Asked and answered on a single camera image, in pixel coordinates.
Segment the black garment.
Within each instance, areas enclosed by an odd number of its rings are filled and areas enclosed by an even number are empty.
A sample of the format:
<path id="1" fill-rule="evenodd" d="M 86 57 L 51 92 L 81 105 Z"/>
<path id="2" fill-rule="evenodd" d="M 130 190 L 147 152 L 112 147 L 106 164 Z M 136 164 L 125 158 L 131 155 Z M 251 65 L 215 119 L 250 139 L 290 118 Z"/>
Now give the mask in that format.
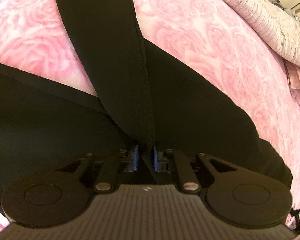
<path id="1" fill-rule="evenodd" d="M 243 109 L 142 36 L 133 0 L 56 3 L 97 96 L 0 63 L 0 199 L 25 176 L 134 146 L 144 147 L 135 183 L 169 183 L 150 170 L 157 147 L 203 152 L 292 184 Z"/>

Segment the pink rose blanket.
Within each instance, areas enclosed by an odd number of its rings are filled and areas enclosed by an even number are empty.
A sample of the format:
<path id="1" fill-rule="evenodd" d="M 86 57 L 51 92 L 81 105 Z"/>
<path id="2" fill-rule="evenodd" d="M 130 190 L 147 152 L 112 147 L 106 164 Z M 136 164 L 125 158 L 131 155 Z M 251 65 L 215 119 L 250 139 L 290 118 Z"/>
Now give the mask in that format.
<path id="1" fill-rule="evenodd" d="M 134 0 L 143 35 L 225 92 L 254 121 L 293 174 L 300 208 L 300 106 L 283 60 L 222 0 Z M 0 0 L 0 63 L 95 91 L 55 0 Z"/>

